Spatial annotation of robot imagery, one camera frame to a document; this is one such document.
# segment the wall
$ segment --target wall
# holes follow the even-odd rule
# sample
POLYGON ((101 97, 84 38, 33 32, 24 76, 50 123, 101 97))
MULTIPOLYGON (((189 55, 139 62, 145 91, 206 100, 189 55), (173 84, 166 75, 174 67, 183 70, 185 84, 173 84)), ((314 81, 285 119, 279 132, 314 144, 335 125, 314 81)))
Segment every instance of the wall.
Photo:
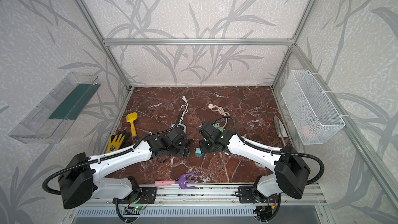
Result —
POLYGON ((127 91, 72 0, 0 0, 0 18, 0 222, 53 224, 62 200, 42 181, 77 153, 100 152, 127 91), (62 141, 9 137, 71 71, 96 74, 101 86, 62 141))
MULTIPOLYGON (((308 0, 85 2, 106 38, 291 38, 308 0)), ((113 48, 131 84, 145 86, 270 85, 284 51, 285 46, 113 48)))
MULTIPOLYGON (((398 178, 396 2, 319 0, 298 45, 398 178)), ((289 70, 301 69, 297 63, 293 56, 277 94, 289 70)), ((337 223, 398 223, 397 212, 343 130, 323 145, 303 146, 297 138, 294 143, 324 161, 320 185, 337 223)))

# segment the red marble tabletop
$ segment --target red marble tabletop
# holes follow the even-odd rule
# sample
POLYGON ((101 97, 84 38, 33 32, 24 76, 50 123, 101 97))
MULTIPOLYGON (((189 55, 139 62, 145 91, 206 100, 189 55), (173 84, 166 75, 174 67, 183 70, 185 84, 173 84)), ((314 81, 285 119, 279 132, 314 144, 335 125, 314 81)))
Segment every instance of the red marble tabletop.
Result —
MULTIPOLYGON (((129 138, 126 146, 137 142, 149 131, 168 129, 184 104, 183 95, 188 100, 189 112, 183 117, 182 124, 187 126, 187 138, 194 140, 190 145, 190 157, 172 156, 165 163, 152 159, 123 168, 108 177, 132 176, 139 184, 146 184, 156 180, 177 180, 184 173, 194 172, 198 175, 198 182, 225 183, 254 182, 259 175, 272 173, 250 159, 225 152, 195 157, 195 148, 199 147, 199 140, 202 139, 198 128, 203 122, 221 117, 208 108, 210 103, 223 107, 237 120, 242 136, 269 146, 282 147, 274 126, 274 116, 280 119, 281 116, 270 87, 136 87, 119 124, 119 130, 130 131, 126 115, 137 112, 134 125, 138 137, 133 140, 129 138)), ((228 122, 226 129, 233 130, 232 121, 228 122)))

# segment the pink handle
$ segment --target pink handle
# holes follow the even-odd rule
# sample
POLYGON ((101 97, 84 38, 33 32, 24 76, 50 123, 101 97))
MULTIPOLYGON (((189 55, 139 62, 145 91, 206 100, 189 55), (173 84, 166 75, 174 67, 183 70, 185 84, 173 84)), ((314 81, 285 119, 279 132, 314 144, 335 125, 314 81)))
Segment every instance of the pink handle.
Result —
POLYGON ((172 185, 172 184, 175 184, 175 181, 172 180, 155 181, 155 187, 172 185))

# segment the wallpaper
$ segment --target wallpaper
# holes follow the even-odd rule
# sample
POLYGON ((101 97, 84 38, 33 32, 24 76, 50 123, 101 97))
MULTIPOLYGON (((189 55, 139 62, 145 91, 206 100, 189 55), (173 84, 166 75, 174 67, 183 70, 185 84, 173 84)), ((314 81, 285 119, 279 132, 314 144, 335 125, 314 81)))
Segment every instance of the wallpaper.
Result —
POLYGON ((320 0, 299 42, 395 179, 397 1, 320 0))
POLYGON ((116 46, 131 85, 271 85, 286 46, 116 46))
POLYGON ((85 0, 105 38, 291 38, 308 0, 85 0))
POLYGON ((53 224, 62 200, 42 181, 72 156, 102 151, 127 90, 72 0, 0 0, 0 18, 0 222, 53 224), (101 86, 61 142, 9 137, 69 72, 98 75, 101 86))
MULTIPOLYGON (((332 216, 338 224, 398 223, 398 213, 367 168, 361 155, 347 137, 344 129, 326 143, 304 146, 281 96, 289 73, 304 69, 294 55, 283 70, 274 88, 281 114, 284 116, 293 146, 300 152, 319 157, 325 172, 318 183, 321 186, 332 216)), ((319 166, 305 159, 314 177, 319 166)))

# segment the yellow shovel handle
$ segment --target yellow shovel handle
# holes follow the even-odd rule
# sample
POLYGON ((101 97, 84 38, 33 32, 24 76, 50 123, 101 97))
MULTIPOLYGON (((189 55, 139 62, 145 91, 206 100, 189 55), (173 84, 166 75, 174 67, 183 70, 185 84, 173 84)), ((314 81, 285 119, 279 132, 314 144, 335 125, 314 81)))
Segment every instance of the yellow shovel handle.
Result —
POLYGON ((133 122, 131 122, 130 124, 131 124, 131 136, 133 138, 136 138, 137 137, 137 132, 135 131, 134 124, 133 124, 133 122))

